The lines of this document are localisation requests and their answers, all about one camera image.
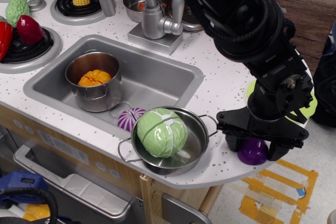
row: metal pot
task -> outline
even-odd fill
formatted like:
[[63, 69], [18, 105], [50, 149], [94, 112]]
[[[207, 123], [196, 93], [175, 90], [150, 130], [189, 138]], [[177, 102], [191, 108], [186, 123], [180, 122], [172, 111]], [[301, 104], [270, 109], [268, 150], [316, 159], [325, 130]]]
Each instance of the metal pot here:
[[[77, 85], [84, 74], [95, 69], [109, 73], [112, 79], [93, 87]], [[122, 99], [120, 64], [111, 54], [98, 51], [85, 53], [69, 63], [65, 76], [71, 84], [78, 106], [83, 110], [106, 111], [116, 106]]]
[[[157, 0], [160, 3], [167, 4], [171, 0]], [[131, 20], [135, 22], [141, 22], [142, 21], [142, 13], [139, 11], [139, 5], [140, 3], [145, 3], [145, 0], [123, 0], [123, 4], [126, 7], [126, 13], [130, 17]]]
[[[174, 156], [168, 158], [157, 158], [152, 156], [142, 145], [140, 139], [137, 135], [137, 124], [136, 121], [132, 132], [131, 138], [123, 140], [118, 145], [119, 156], [125, 162], [136, 162], [144, 161], [146, 167], [151, 171], [160, 175], [180, 175], [188, 172], [198, 163], [202, 155], [205, 153], [206, 148], [209, 143], [209, 137], [216, 134], [218, 130], [212, 134], [208, 134], [208, 130], [201, 120], [201, 117], [207, 116], [211, 118], [217, 127], [217, 122], [214, 118], [209, 115], [197, 116], [193, 112], [179, 108], [175, 106], [164, 106], [161, 108], [166, 108], [168, 110], [174, 111], [182, 121], [185, 123], [188, 129], [188, 138], [182, 149], [177, 152]], [[120, 153], [120, 146], [122, 143], [131, 140], [135, 152], [138, 154], [140, 159], [127, 160]]]

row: black burner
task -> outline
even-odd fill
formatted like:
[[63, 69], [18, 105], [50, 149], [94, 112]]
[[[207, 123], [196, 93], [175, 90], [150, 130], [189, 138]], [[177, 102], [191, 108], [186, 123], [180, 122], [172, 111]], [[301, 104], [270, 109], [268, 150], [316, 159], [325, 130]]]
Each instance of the black burner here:
[[44, 30], [44, 37], [34, 44], [24, 44], [16, 30], [13, 31], [12, 43], [5, 55], [0, 61], [1, 63], [18, 63], [35, 59], [49, 50], [53, 46], [54, 41], [51, 39], [50, 33]]
[[90, 0], [90, 4], [84, 6], [75, 6], [72, 0], [57, 0], [56, 7], [64, 16], [71, 17], [88, 16], [101, 10], [99, 0]]

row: green cabbage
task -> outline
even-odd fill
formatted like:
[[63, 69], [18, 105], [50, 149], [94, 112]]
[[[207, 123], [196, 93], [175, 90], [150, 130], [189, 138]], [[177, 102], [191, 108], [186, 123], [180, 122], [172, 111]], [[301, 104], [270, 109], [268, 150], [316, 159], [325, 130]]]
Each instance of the green cabbage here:
[[173, 111], [153, 109], [143, 114], [136, 128], [145, 149], [154, 157], [171, 157], [184, 146], [188, 130], [182, 119]]
[[16, 23], [21, 15], [29, 16], [29, 5], [25, 0], [11, 0], [6, 8], [7, 22], [16, 27]]

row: floor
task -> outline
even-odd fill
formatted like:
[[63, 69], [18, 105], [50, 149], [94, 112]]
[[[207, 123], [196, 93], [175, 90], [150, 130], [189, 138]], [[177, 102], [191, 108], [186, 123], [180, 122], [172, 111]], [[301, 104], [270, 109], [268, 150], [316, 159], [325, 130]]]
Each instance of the floor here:
[[303, 148], [290, 150], [281, 164], [224, 185], [209, 216], [213, 224], [327, 223], [336, 209], [336, 128], [310, 119], [306, 129]]

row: yellow tape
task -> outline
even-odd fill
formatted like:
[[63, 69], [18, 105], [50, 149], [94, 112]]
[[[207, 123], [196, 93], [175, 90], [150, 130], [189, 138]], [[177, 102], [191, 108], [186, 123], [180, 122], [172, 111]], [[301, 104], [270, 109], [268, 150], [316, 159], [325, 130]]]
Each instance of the yellow tape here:
[[[289, 177], [276, 174], [269, 170], [262, 170], [258, 174], [244, 178], [242, 181], [248, 184], [248, 188], [230, 183], [227, 186], [244, 194], [241, 201], [240, 212], [249, 218], [263, 224], [284, 224], [283, 221], [277, 219], [277, 214], [281, 210], [283, 203], [296, 206], [293, 211], [290, 224], [299, 224], [302, 215], [309, 209], [310, 201], [318, 173], [313, 170], [306, 170], [302, 167], [294, 165], [284, 160], [279, 160], [278, 165], [288, 169]], [[290, 178], [290, 174], [294, 171], [307, 177], [307, 181], [297, 182]], [[265, 185], [273, 185], [277, 190]], [[294, 190], [301, 189], [306, 194], [299, 199], [293, 199], [287, 196], [286, 187]]]

